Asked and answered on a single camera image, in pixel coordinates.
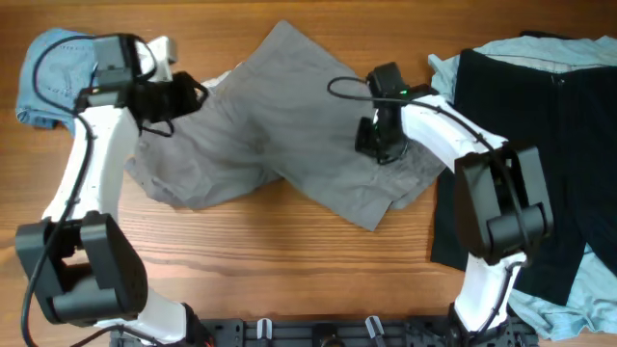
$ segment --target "garment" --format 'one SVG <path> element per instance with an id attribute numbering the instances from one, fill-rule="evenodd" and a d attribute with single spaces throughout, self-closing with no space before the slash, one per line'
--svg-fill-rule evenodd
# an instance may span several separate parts
<path id="1" fill-rule="evenodd" d="M 247 194 L 280 175 L 372 230 L 394 201 L 410 202 L 424 191 L 443 164 L 419 144 L 386 166 L 356 153 L 360 118 L 374 110 L 370 102 L 330 95 L 326 86 L 337 76 L 354 72 L 279 22 L 214 88 L 204 109 L 174 121 L 171 139 L 143 134 L 126 168 L 149 197 L 190 208 Z M 337 87 L 369 95 L 364 84 Z"/>
<path id="2" fill-rule="evenodd" d="M 61 122 L 74 134 L 71 115 L 47 105 L 35 95 L 32 75 L 35 62 L 47 46 L 75 35 L 85 34 L 55 28 L 42 33 L 30 44 L 19 74 L 19 95 L 15 107 L 19 121 L 47 129 Z M 38 74 L 39 90 L 52 101 L 72 109 L 79 92 L 88 87 L 94 65 L 91 41 L 74 40 L 64 43 L 50 51 L 42 61 Z"/>

